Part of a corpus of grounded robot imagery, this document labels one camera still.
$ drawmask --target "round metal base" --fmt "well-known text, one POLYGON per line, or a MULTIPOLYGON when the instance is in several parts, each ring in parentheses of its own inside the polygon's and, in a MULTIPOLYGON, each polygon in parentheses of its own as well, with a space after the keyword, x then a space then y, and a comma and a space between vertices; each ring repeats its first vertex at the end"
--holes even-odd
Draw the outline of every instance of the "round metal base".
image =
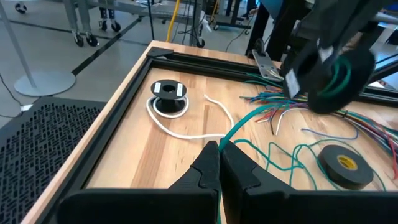
POLYGON ((15 82, 15 90, 26 96, 49 96, 68 90, 76 81, 72 73, 62 72, 32 72, 32 78, 36 88, 30 84, 27 75, 24 75, 15 82))

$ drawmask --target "yellow label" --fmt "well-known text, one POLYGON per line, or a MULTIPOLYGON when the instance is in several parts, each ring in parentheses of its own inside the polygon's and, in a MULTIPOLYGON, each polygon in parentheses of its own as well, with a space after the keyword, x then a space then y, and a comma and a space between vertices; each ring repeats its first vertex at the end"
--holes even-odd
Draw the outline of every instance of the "yellow label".
POLYGON ((352 158, 350 158, 346 155, 338 155, 337 161, 345 169, 352 170, 352 171, 358 169, 358 165, 356 165, 356 162, 352 158))

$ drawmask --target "workbench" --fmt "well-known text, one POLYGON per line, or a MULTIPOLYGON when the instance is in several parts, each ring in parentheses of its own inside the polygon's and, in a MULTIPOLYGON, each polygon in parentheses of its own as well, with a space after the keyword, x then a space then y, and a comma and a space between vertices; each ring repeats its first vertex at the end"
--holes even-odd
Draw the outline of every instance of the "workbench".
MULTIPOLYGON (((243 55, 153 41, 132 70, 126 75, 122 84, 120 84, 30 212, 25 216, 22 223, 35 223, 62 180, 71 171, 82 150, 87 146, 95 131, 104 121, 118 96, 123 92, 129 80, 133 78, 135 71, 139 69, 151 47, 162 47, 185 54, 255 64, 253 60, 243 55)), ((123 120, 119 123, 117 131, 113 133, 113 138, 108 143, 108 149, 104 152, 91 175, 91 179, 87 183, 88 188, 167 188, 187 171, 208 141, 219 141, 217 138, 177 139, 169 136, 154 124, 147 114, 146 101, 152 97, 150 86, 157 80, 162 79, 182 82, 187 87, 187 96, 191 103, 187 113, 181 118, 165 119, 157 117, 166 128, 175 133, 187 135, 227 133, 231 128, 229 119, 224 111, 218 105, 206 101, 203 94, 224 104, 236 123, 259 106, 249 104, 239 97, 256 96, 260 91, 264 90, 264 87, 259 85, 153 68, 143 81, 139 95, 135 97, 123 120)), ((352 102, 346 109, 366 115, 387 127, 398 129, 398 109, 396 108, 352 102)), ((311 128, 334 136, 354 136, 352 125, 341 118, 319 116, 309 111, 296 110, 290 111, 284 116, 278 136, 271 134, 268 122, 259 124, 252 119, 233 136, 232 140, 239 138, 250 139, 265 153, 267 153, 269 142, 273 141, 291 153, 294 146, 298 144, 310 144, 323 139, 323 137, 305 133, 301 131, 301 128, 311 128)), ((387 190, 397 190, 398 182, 392 180, 392 157, 390 155, 372 139, 363 134, 360 134, 357 140, 346 142, 355 147, 364 156, 369 165, 380 175, 387 190)), ((260 166, 265 167, 264 158, 250 146, 243 143, 238 143, 237 146, 260 166)), ((325 144, 314 146, 313 149, 316 153, 319 153, 323 146, 325 144)), ((272 160, 275 163, 282 167, 290 166, 291 158, 277 152, 276 147, 271 150, 274 151, 272 160)), ((334 189, 317 167, 317 163, 309 151, 303 151, 300 155, 300 160, 314 176, 319 189, 334 189)), ((286 183, 289 182, 289 172, 281 172, 272 166, 269 172, 280 180, 286 183)), ((303 170, 298 170, 295 172, 292 187, 300 190, 313 189, 313 182, 303 170)), ((369 184, 364 190, 380 190, 378 180, 369 184)), ((223 223, 225 223, 222 205, 221 211, 221 218, 223 223)))

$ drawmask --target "metal stand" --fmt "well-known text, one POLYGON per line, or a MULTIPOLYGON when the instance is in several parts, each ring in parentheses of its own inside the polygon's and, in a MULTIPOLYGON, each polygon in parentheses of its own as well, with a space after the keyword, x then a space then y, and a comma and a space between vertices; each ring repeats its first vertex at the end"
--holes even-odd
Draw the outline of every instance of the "metal stand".
POLYGON ((48 96, 61 93, 73 86, 76 78, 72 73, 31 73, 1 2, 0 16, 26 72, 26 75, 22 76, 14 84, 14 88, 18 93, 27 96, 48 96))

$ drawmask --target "blue wire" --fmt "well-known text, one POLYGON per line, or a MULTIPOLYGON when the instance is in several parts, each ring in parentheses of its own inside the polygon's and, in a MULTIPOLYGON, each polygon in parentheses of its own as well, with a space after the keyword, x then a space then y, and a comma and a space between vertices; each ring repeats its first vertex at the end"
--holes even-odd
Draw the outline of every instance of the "blue wire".
POLYGON ((324 137, 328 137, 328 138, 344 139, 344 140, 355 140, 355 139, 357 139, 358 136, 359 136, 359 131, 358 131, 358 128, 357 128, 357 127, 354 126, 354 128, 355 128, 355 133, 356 133, 356 134, 355 134, 355 136, 352 137, 352 138, 338 137, 338 136, 330 136, 330 135, 327 135, 327 134, 319 133, 319 132, 317 132, 317 131, 313 131, 313 130, 308 129, 308 128, 302 128, 301 130, 302 130, 302 131, 309 131, 309 132, 311 132, 311 133, 313 133, 313 134, 317 134, 317 135, 324 136, 324 137))

